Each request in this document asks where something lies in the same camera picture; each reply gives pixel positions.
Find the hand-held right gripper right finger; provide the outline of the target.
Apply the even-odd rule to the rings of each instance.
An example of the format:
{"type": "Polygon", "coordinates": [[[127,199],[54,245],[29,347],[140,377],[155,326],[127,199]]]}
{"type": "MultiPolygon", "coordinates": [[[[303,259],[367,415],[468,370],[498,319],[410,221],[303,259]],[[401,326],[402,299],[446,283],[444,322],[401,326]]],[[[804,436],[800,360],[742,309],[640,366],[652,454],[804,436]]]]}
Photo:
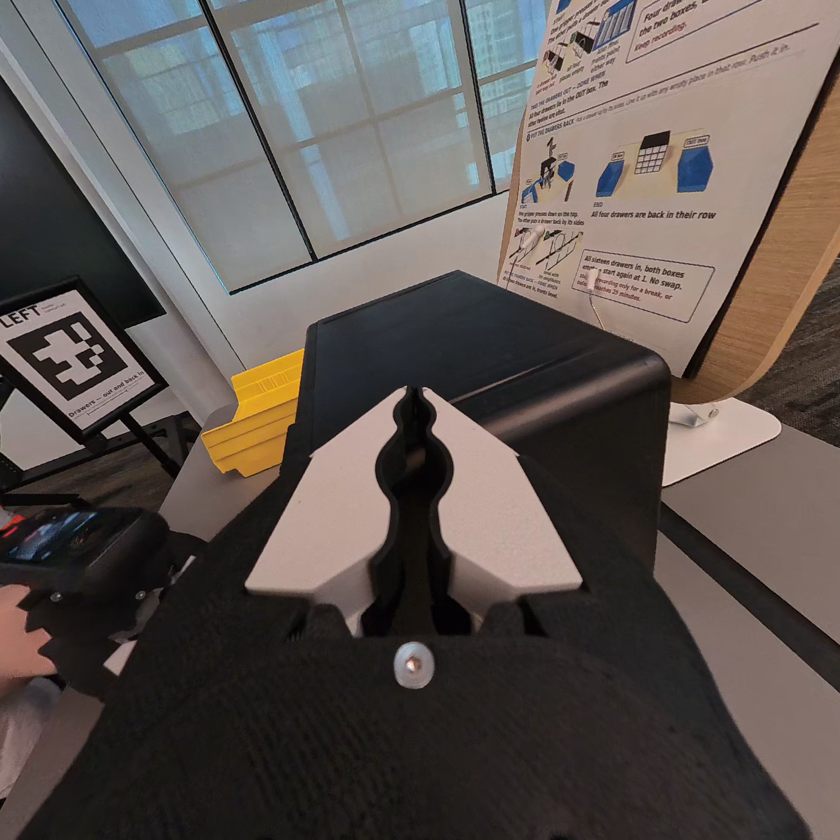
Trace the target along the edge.
{"type": "Polygon", "coordinates": [[[432,628],[470,635],[489,609],[576,592],[575,565],[517,453],[428,387],[417,390],[430,498],[420,516],[432,628]]]}

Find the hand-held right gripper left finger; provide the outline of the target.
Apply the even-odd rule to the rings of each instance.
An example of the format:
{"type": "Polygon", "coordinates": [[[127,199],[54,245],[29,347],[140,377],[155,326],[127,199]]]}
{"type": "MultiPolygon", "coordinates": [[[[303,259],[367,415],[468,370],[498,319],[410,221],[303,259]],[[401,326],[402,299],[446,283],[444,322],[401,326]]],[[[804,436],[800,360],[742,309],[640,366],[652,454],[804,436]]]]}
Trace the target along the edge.
{"type": "Polygon", "coordinates": [[[338,608],[354,636],[388,624],[404,585],[395,488],[416,442],[417,389],[397,388],[310,456],[246,582],[251,595],[338,608]]]}

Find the yellow storage bin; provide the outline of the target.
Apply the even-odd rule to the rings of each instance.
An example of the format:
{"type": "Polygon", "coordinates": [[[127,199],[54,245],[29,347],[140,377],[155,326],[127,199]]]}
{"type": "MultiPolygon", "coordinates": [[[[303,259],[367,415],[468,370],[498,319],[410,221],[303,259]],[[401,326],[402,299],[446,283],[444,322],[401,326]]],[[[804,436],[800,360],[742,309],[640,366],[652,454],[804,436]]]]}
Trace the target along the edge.
{"type": "Polygon", "coordinates": [[[281,464],[296,419],[304,354],[298,350],[233,376],[233,420],[201,434],[222,473],[250,477],[281,464]]]}

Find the black drawer cabinet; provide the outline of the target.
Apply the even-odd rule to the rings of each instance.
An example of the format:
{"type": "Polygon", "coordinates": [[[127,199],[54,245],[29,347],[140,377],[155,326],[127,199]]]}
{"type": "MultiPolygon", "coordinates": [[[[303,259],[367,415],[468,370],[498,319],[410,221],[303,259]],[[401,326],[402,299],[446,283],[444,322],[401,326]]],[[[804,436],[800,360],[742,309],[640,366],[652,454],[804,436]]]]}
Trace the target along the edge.
{"type": "Polygon", "coordinates": [[[656,352],[460,270],[313,323],[304,350],[284,465],[429,387],[654,566],[671,384],[656,352]]]}

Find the person's left hand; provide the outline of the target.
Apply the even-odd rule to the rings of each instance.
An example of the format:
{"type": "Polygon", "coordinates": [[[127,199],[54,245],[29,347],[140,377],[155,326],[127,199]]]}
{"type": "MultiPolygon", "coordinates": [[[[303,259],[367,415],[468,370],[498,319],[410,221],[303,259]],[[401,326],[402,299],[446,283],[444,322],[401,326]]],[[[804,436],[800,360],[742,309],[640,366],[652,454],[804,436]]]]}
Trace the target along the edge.
{"type": "Polygon", "coordinates": [[[1,588],[1,690],[7,693],[26,681],[57,673],[54,662],[42,655],[40,649],[51,641],[43,628],[29,631],[28,615],[19,607],[29,593],[20,584],[1,588]]]}

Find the black sign stand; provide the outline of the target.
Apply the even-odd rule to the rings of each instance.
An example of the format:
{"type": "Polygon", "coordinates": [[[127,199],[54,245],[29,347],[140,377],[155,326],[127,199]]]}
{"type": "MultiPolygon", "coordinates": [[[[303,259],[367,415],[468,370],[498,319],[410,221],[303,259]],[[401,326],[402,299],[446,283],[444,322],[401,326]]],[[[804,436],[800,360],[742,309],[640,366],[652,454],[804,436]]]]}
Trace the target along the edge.
{"type": "Polygon", "coordinates": [[[64,506],[77,511],[90,509],[90,502],[77,493],[26,493],[19,491],[19,488],[134,445],[143,446],[168,476],[178,477],[189,454],[189,445],[197,440],[197,432],[184,427],[185,417],[186,413],[170,415],[143,426],[130,413],[122,412],[118,415],[117,422],[126,427],[126,433],[115,437],[107,437],[103,433],[94,434],[76,451],[29,469],[20,467],[2,455],[2,509],[6,510],[8,506],[64,506]]]}

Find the person's white clothing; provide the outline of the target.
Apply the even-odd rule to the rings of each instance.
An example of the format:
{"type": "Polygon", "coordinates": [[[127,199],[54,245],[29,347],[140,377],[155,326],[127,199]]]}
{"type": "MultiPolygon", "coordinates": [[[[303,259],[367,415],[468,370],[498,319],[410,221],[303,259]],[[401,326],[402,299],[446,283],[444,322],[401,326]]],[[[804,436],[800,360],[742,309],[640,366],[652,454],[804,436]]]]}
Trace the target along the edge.
{"type": "Polygon", "coordinates": [[[37,677],[11,688],[1,699],[1,801],[14,787],[53,714],[61,688],[37,677]]]}

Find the framed marker sign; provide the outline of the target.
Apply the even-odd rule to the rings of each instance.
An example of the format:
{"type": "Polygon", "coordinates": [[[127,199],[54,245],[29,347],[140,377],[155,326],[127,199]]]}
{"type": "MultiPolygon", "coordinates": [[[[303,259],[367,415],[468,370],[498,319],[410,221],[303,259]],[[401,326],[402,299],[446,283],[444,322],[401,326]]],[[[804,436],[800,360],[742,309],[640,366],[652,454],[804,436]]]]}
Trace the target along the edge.
{"type": "Polygon", "coordinates": [[[78,276],[2,300],[1,369],[81,445],[168,387],[78,276]]]}

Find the black wall screen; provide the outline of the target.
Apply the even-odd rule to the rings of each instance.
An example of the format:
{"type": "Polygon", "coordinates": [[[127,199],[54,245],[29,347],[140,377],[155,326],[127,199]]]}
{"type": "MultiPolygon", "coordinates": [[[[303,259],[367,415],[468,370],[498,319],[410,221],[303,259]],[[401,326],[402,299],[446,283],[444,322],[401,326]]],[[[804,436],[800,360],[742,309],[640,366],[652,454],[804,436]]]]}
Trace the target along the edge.
{"type": "Polygon", "coordinates": [[[165,314],[152,290],[2,81],[2,301],[72,277],[80,277],[124,329],[165,314]]]}

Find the glass window wall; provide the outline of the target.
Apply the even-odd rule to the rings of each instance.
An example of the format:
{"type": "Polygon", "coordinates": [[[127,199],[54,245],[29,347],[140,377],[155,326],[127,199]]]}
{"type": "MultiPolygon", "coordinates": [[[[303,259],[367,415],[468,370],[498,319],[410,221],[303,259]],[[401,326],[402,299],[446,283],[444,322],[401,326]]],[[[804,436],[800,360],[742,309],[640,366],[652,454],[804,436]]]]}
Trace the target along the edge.
{"type": "Polygon", "coordinates": [[[550,4],[56,5],[233,295],[507,189],[550,4]]]}

